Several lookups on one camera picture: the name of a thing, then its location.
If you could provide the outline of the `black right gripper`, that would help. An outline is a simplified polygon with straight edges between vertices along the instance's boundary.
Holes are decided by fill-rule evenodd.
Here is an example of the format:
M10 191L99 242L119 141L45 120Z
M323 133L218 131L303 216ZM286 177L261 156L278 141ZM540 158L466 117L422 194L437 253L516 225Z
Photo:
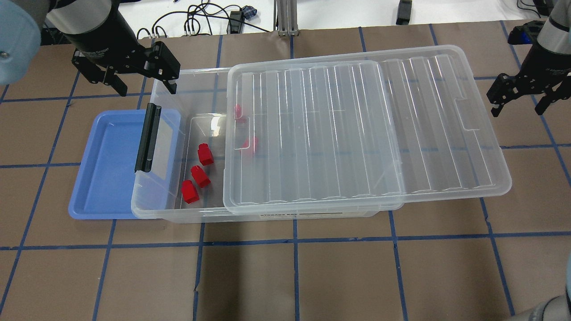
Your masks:
M543 94L534 111L543 115L558 100L571 95L571 58L569 54L551 52L534 43L515 76L501 73L487 92L492 105L491 114L497 118L502 106L524 95Z

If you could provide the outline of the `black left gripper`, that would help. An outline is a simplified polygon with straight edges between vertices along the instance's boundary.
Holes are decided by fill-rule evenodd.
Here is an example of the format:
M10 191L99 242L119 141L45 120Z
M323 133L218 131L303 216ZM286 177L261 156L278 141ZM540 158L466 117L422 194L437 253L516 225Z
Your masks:
M71 35L71 43L76 48L72 63L91 83L101 82L126 97L127 85L118 75L141 74L177 93L179 61L164 42L141 45L124 18L106 18L90 31Z

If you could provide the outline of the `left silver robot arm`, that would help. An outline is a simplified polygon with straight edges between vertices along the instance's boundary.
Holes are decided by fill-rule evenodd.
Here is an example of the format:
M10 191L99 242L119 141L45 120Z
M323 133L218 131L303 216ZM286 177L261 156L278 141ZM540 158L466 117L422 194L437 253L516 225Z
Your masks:
M2 85L23 78L48 24L75 47L71 62L90 83L102 83L124 97L127 85L120 75L140 74L177 92L179 61L164 42L141 45L118 0L3 0L0 13Z

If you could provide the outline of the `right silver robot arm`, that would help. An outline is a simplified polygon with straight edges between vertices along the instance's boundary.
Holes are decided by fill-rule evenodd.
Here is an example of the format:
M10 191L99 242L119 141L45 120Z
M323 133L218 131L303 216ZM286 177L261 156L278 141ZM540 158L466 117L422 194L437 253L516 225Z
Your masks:
M524 95L542 94L534 110L543 115L547 108L571 95L570 2L558 0L545 21L516 26L508 36L510 45L530 44L520 71L515 76L501 73L487 92L498 117L503 107Z

